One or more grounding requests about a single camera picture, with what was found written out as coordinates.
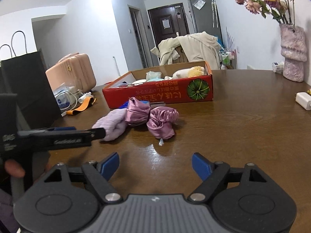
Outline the person's left hand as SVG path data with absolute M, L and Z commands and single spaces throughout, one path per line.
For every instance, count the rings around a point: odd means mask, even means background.
M 33 183 L 37 182 L 51 168 L 49 162 L 51 154 L 47 151 L 22 154 L 16 159 L 8 159 L 1 170 L 1 185 L 8 185 L 9 177 L 24 178 L 27 174 L 32 176 Z

